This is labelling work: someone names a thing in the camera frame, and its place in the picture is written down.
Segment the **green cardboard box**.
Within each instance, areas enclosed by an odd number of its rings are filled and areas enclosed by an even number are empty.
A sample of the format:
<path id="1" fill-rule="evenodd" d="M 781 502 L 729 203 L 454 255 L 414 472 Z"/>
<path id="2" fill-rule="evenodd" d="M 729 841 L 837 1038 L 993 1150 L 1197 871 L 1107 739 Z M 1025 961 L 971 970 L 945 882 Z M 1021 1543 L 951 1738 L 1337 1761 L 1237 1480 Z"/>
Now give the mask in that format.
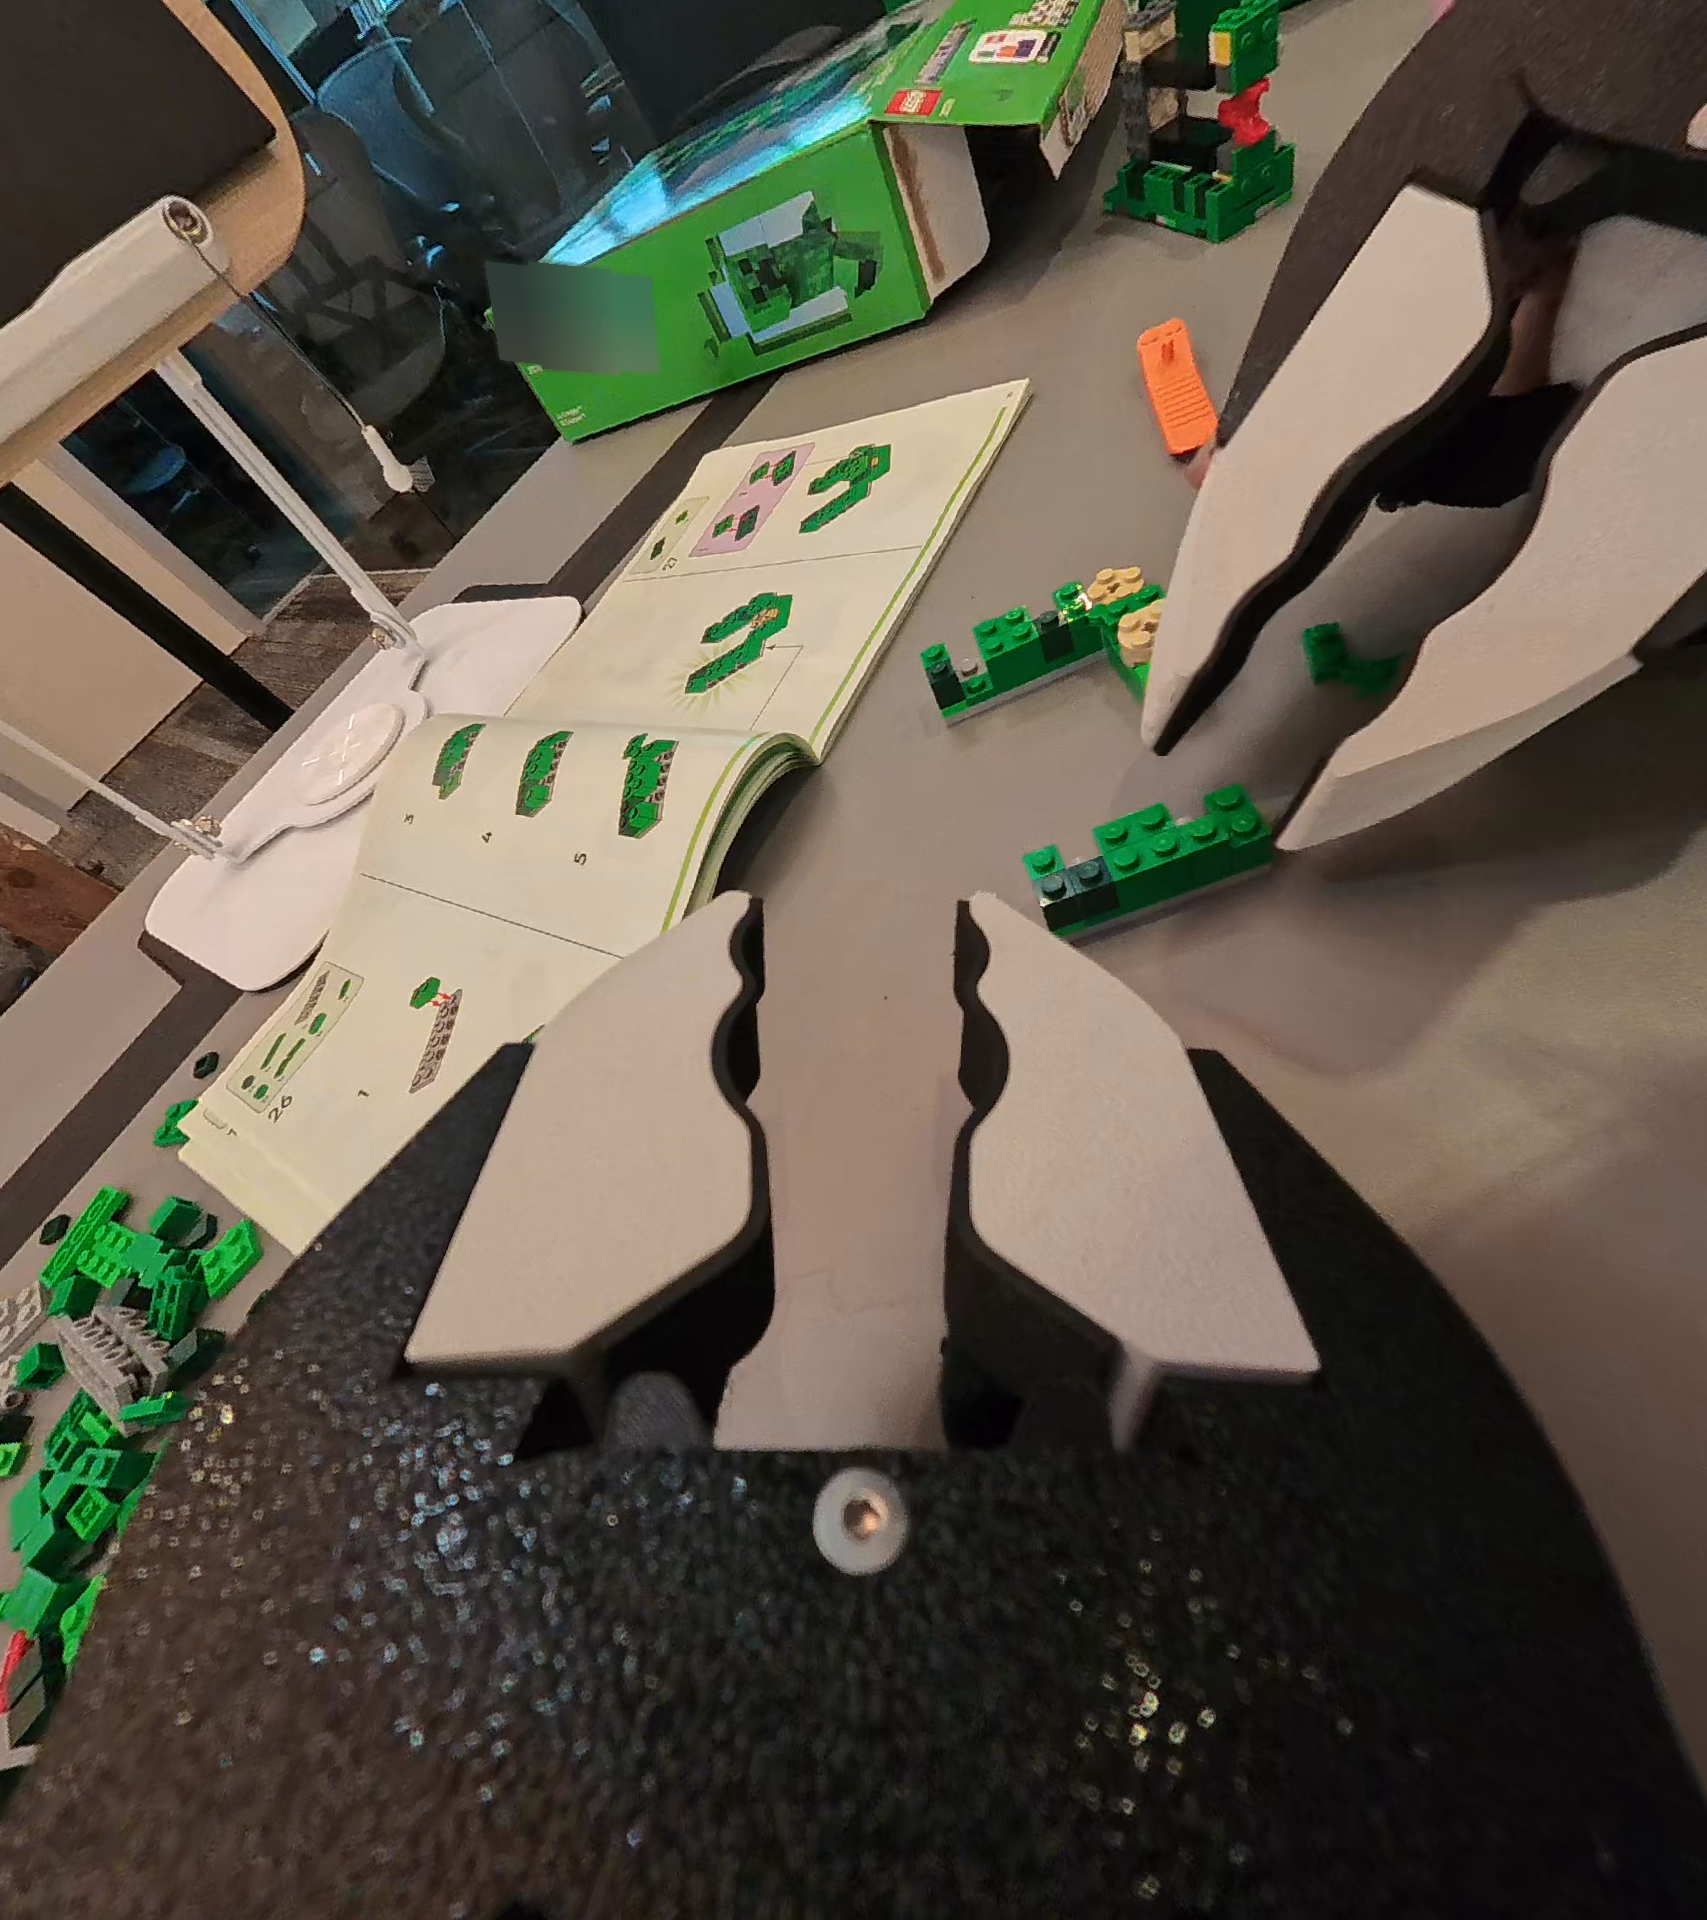
<path id="1" fill-rule="evenodd" d="M 541 248 L 635 282 L 651 362 L 519 353 L 569 441 L 917 324 L 989 251 L 987 162 L 1057 177 L 1105 101 L 1119 4 L 635 4 L 625 78 L 703 78 L 691 123 Z"/>

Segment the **white stand base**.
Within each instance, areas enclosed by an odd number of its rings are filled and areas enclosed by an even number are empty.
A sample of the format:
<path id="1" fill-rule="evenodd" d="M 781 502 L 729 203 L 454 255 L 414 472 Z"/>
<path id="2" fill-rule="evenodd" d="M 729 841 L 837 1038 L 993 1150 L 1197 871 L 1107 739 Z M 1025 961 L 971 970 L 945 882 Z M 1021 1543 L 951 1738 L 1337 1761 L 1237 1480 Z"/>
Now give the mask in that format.
<path id="1" fill-rule="evenodd" d="M 146 937 L 244 993 L 298 972 L 338 915 L 370 799 L 436 717 L 504 713 L 577 629 L 575 596 L 478 587 L 380 643 L 190 854 L 146 910 Z"/>

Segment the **person's right hand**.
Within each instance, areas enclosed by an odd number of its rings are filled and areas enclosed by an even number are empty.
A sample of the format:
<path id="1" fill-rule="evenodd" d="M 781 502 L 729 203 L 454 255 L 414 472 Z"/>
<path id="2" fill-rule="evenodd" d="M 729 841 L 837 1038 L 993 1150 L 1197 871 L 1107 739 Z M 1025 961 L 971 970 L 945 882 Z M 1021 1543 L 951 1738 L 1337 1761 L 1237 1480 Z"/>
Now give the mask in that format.
<path id="1" fill-rule="evenodd" d="M 1567 272 L 1569 253 L 1561 243 L 1539 243 L 1517 269 L 1509 353 L 1497 384 L 1503 396 L 1523 396 L 1547 384 Z"/>

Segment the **orange brick separator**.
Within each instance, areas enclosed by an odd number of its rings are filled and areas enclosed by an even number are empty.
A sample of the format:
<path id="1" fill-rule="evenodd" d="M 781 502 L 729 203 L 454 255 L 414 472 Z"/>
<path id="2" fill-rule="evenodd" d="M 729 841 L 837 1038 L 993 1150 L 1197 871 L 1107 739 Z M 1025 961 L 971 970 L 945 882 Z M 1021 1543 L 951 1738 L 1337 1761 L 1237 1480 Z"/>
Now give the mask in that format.
<path id="1" fill-rule="evenodd" d="M 1209 446 L 1217 432 L 1217 411 L 1187 324 L 1169 318 L 1141 331 L 1137 360 L 1159 438 L 1167 454 L 1185 463 Z"/>

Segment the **curved green brick assembly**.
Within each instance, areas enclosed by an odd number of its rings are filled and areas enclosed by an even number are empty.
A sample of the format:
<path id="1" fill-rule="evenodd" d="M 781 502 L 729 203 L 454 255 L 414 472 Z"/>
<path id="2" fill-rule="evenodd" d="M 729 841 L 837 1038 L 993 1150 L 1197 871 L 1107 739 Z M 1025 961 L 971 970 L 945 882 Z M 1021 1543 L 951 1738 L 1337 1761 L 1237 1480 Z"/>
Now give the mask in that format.
<path id="1" fill-rule="evenodd" d="M 957 725 L 1093 661 L 1141 701 L 1163 596 L 1139 565 L 1105 565 L 1059 584 L 1039 610 L 1013 605 L 977 622 L 961 645 L 929 645 L 919 665 L 941 719 Z"/>

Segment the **straight green brick assembly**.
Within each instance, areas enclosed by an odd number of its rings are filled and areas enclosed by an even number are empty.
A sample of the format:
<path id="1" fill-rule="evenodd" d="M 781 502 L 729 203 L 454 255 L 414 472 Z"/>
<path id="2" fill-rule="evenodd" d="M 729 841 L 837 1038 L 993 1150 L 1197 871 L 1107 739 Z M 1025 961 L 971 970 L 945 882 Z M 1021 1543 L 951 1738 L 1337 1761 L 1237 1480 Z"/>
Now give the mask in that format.
<path id="1" fill-rule="evenodd" d="M 1079 942 L 1213 894 L 1273 857 L 1271 824 L 1243 786 L 1227 783 L 1207 791 L 1191 818 L 1177 820 L 1155 802 L 1093 827 L 1079 857 L 1047 844 L 1019 863 L 1047 930 Z"/>

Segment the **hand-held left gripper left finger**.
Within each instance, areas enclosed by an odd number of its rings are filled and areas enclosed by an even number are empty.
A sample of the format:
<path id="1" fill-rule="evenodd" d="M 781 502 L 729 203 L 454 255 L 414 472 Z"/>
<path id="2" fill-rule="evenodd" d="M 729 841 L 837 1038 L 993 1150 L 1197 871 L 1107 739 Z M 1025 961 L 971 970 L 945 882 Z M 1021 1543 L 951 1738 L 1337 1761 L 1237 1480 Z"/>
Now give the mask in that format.
<path id="1" fill-rule="evenodd" d="M 529 1428 L 709 1445 L 769 1327 L 769 1162 L 749 1107 L 761 902 L 719 894 L 603 972 L 529 1046 L 404 1350 L 529 1377 Z"/>

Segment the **green brick figure model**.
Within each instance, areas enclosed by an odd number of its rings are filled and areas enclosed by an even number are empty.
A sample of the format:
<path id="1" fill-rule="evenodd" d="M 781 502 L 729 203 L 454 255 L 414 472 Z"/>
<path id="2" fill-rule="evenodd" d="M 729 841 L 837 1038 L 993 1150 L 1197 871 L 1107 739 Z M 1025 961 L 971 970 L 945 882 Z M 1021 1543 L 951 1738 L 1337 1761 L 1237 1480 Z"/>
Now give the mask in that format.
<path id="1" fill-rule="evenodd" d="M 1115 88 L 1127 156 L 1105 211 L 1225 242 L 1295 186 L 1265 94 L 1285 2 L 1127 2 Z"/>

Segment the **building instruction booklet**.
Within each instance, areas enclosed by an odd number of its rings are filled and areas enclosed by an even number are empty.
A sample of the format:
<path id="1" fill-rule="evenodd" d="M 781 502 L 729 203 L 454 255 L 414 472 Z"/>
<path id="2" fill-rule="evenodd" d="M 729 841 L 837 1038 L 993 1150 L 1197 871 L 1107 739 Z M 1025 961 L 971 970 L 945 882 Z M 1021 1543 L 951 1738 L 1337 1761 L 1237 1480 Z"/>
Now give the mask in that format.
<path id="1" fill-rule="evenodd" d="M 504 1043 L 705 906 L 817 766 L 1007 441 L 1011 380 L 707 454 L 502 715 L 388 756 L 316 960 L 178 1120 L 302 1252 Z"/>

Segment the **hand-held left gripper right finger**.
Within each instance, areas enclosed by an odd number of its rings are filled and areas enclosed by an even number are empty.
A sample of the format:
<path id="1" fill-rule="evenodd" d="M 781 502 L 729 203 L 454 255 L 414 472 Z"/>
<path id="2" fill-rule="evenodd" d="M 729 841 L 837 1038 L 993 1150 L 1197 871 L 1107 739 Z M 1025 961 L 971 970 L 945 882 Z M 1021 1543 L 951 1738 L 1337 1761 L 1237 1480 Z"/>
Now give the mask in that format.
<path id="1" fill-rule="evenodd" d="M 1163 1388 L 1319 1380 L 1173 1026 L 993 894 L 957 904 L 953 993 L 945 1442 L 1123 1452 Z"/>

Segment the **small green brick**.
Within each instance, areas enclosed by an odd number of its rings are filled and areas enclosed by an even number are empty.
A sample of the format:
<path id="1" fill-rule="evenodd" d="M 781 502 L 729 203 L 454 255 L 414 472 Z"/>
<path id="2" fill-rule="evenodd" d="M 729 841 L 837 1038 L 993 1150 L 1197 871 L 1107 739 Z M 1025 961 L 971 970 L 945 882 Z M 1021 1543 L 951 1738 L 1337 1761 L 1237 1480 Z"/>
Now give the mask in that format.
<path id="1" fill-rule="evenodd" d="M 1299 633 L 1307 681 L 1313 685 L 1345 688 L 1373 700 L 1387 693 L 1405 661 L 1405 654 L 1359 654 L 1337 622 L 1317 622 Z"/>

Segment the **black board wooden edge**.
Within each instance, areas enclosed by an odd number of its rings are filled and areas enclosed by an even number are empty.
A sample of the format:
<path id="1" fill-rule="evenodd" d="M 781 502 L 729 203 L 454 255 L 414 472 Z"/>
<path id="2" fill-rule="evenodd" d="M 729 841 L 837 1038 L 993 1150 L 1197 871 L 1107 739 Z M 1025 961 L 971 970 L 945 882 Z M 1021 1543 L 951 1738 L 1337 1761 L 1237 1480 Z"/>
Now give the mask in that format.
<path id="1" fill-rule="evenodd" d="M 290 119 L 206 6 L 0 2 L 0 325 L 166 198 L 212 220 L 224 280 L 4 441 L 0 488 L 270 278 L 306 211 Z"/>

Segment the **pile of loose bricks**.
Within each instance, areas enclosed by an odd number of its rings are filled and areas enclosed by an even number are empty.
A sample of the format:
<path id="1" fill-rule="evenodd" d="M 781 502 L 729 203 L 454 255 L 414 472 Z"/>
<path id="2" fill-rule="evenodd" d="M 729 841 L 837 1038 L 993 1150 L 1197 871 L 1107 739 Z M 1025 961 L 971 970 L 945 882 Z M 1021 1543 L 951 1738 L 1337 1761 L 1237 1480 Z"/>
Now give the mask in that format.
<path id="1" fill-rule="evenodd" d="M 266 1256 L 160 1093 L 0 1267 L 0 1809 L 24 1783 L 136 1509 Z"/>

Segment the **grey office chair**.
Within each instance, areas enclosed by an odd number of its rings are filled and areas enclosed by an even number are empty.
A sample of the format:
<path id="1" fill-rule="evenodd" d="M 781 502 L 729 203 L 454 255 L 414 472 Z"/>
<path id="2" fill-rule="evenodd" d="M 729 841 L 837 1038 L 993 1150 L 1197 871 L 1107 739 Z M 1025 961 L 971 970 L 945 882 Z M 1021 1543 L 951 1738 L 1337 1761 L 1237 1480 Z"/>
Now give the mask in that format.
<path id="1" fill-rule="evenodd" d="M 318 88 L 324 111 L 350 123 L 374 168 L 412 198 L 436 208 L 490 202 L 468 147 L 438 117 L 404 58 L 410 42 L 370 38 Z"/>

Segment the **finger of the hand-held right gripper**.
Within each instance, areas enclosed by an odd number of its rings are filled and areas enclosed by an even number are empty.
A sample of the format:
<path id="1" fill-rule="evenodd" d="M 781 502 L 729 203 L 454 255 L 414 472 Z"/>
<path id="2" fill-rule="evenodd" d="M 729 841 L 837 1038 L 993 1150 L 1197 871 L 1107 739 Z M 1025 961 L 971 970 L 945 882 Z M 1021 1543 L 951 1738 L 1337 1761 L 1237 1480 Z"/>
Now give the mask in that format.
<path id="1" fill-rule="evenodd" d="M 1395 468 L 1489 392 L 1507 321 L 1493 220 L 1409 184 L 1219 444 L 1171 563 L 1141 739 L 1167 756 Z"/>
<path id="2" fill-rule="evenodd" d="M 1707 573 L 1707 325 L 1623 357 L 1545 465 L 1511 563 L 1419 645 L 1275 836 L 1301 851 L 1383 824 L 1633 676 Z"/>

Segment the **white metal bar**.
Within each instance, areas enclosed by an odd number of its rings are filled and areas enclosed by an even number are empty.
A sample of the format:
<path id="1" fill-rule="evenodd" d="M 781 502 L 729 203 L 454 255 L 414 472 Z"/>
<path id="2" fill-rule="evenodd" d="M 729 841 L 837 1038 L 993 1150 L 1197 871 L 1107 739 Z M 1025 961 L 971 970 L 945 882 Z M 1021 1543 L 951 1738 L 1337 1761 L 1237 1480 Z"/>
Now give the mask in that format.
<path id="1" fill-rule="evenodd" d="M 230 265 L 212 220 L 186 198 L 154 202 L 76 255 L 0 325 L 0 446 Z"/>

